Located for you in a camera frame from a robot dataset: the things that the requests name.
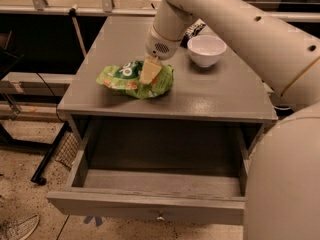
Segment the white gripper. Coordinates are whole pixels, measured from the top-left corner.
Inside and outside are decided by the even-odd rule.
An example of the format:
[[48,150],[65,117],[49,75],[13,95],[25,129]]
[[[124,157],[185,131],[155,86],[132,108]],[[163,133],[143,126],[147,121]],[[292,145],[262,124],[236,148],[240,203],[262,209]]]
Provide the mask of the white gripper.
[[146,52],[149,57],[144,60],[139,81],[148,85],[159,74],[162,68],[160,60],[168,60],[174,56],[180,46],[182,34],[171,32],[160,34],[151,26],[146,36]]

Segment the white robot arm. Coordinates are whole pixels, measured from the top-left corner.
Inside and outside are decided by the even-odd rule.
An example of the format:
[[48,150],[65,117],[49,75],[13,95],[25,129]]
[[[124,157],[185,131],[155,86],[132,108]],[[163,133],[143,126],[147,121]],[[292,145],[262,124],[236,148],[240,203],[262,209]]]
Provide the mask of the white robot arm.
[[162,0],[148,54],[171,58],[197,19],[293,110],[256,146],[243,239],[320,240],[320,40],[242,0]]

